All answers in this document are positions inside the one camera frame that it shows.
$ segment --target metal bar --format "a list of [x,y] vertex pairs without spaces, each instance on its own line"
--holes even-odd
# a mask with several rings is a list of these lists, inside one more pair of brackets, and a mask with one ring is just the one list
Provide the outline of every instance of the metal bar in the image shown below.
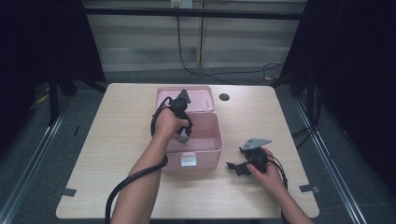
[[27,190],[29,189],[30,184],[35,176],[35,173],[37,172],[40,163],[42,162],[46,152],[50,147],[50,143],[52,142],[53,137],[57,133],[62,123],[62,120],[64,118],[64,113],[66,109],[69,107],[70,102],[71,102],[71,98],[68,98],[58,118],[46,130],[46,133],[41,139],[40,144],[35,150],[35,154],[33,155],[32,159],[29,161],[29,164],[26,166],[26,169],[24,170],[20,180],[18,181],[14,190],[12,190],[11,194],[8,196],[6,202],[4,203],[2,209],[0,210],[1,224],[11,223],[15,214],[17,213],[17,210],[21,205],[23,197],[26,194]]
[[[80,10],[70,7],[42,7],[41,10]],[[142,7],[94,7],[85,6],[87,14],[92,15],[125,15],[125,16],[169,16],[169,17],[208,17],[208,18],[236,18],[236,19],[266,19],[301,21],[307,18],[304,13],[266,12],[266,11],[234,11],[189,8],[142,8]]]
[[[305,126],[311,127],[312,123],[306,114],[306,108],[303,101],[301,99],[297,99],[296,103],[300,111],[300,114],[304,120]],[[347,183],[345,182],[344,178],[342,177],[340,171],[337,168],[337,165],[332,159],[332,155],[330,154],[329,149],[326,147],[322,137],[320,136],[319,131],[315,129],[312,132],[311,136],[315,143],[315,146],[317,147],[318,153],[322,158],[323,163],[332,179],[332,182],[334,183],[341,197],[341,200],[343,201],[344,206],[346,207],[346,210],[348,211],[353,223],[356,224],[367,223],[357,201],[355,200],[355,197],[350,192]]]

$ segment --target forearm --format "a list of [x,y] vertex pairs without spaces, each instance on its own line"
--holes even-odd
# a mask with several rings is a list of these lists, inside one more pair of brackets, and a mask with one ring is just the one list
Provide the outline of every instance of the forearm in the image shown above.
[[297,202],[294,201],[286,189],[278,189],[276,192],[274,192],[274,197],[276,198],[283,215],[289,223],[313,223],[312,220],[297,204]]
[[[168,142],[169,136],[154,135],[128,176],[162,162]],[[149,223],[160,179],[158,170],[126,186],[119,194],[111,223]]]

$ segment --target gray floor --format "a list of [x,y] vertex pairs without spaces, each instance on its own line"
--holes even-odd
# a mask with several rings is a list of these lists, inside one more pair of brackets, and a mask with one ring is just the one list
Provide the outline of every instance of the gray floor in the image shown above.
[[[230,71],[227,69],[206,69],[206,72]],[[111,82],[159,82],[159,83],[197,83],[224,84],[212,77],[194,77],[184,70],[157,70],[140,72],[118,72],[106,74]],[[244,74],[218,76],[227,78],[232,83],[250,84],[262,77],[262,74]],[[60,220],[55,216],[60,201],[54,195],[57,188],[64,188],[78,154],[82,148],[95,113],[103,94],[77,83],[78,92],[70,98],[70,106],[64,113],[63,122],[52,140],[48,152],[34,179],[27,190],[12,223],[103,223],[103,220]],[[289,86],[276,88],[276,94],[290,127],[295,133],[304,127],[303,120],[297,110],[295,99],[290,96]],[[49,102],[32,105],[21,127],[21,133],[8,150],[8,154],[0,160],[2,170],[0,177],[0,205],[3,206],[9,193],[16,186],[26,165],[35,152],[42,135],[47,129],[49,120]],[[345,139],[343,128],[334,115],[323,106],[318,129],[326,145],[332,153],[351,193],[356,198],[367,223],[395,223],[396,200],[392,198],[381,179],[361,158],[359,150],[353,142]],[[295,139],[299,145],[305,138]],[[312,185],[318,186],[320,192],[316,199],[320,215],[314,218],[316,223],[353,223],[346,210],[328,171],[326,170],[317,148],[308,139],[300,148],[299,154],[308,179]],[[152,223],[182,223],[180,220],[153,220]],[[201,223],[248,223],[247,220],[203,220]],[[282,223],[281,220],[262,220],[262,223]]]

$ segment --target gray metal piece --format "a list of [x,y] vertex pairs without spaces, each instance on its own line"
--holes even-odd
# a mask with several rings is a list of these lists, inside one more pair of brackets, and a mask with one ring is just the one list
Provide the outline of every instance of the gray metal piece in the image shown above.
[[260,139],[260,138],[249,138],[246,143],[241,146],[241,150],[250,150],[256,147],[262,147],[271,143],[272,141],[269,139]]

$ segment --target human hand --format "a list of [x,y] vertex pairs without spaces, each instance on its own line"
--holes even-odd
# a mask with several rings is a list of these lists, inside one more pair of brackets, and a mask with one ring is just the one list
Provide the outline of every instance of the human hand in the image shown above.
[[155,123],[155,134],[164,135],[170,138],[173,133],[181,127],[188,127],[189,121],[186,119],[178,119],[175,114],[169,109],[165,108],[157,118]]
[[[265,147],[263,147],[262,150],[267,154],[268,161],[274,160],[273,153],[270,150]],[[285,189],[277,167],[271,162],[267,163],[267,171],[265,174],[260,172],[250,163],[247,164],[247,168],[259,180],[262,187],[270,193],[276,194],[277,192]]]

